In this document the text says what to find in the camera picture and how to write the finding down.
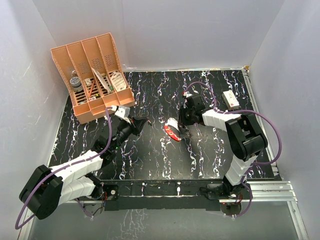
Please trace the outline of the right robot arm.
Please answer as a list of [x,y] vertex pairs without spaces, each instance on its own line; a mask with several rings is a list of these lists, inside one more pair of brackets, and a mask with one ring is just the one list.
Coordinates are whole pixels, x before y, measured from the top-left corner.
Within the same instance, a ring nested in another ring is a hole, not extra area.
[[183,93],[184,104],[179,108],[177,136],[189,137],[188,126],[201,124],[225,131],[233,156],[229,169],[219,186],[201,187],[207,199],[233,199],[246,186],[246,175],[258,155],[268,146],[254,113],[226,113],[206,107],[198,94]]

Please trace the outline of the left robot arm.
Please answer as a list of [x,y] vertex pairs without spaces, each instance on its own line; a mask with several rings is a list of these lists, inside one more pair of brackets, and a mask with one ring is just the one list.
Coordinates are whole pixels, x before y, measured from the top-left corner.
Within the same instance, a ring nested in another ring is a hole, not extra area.
[[83,155],[60,165],[38,166],[19,194],[23,207],[29,209],[39,220],[49,217],[56,208],[70,200],[103,195],[101,182],[93,175],[109,165],[116,157],[118,148],[131,136],[139,136],[146,117],[121,120],[113,136],[100,136],[92,148]]

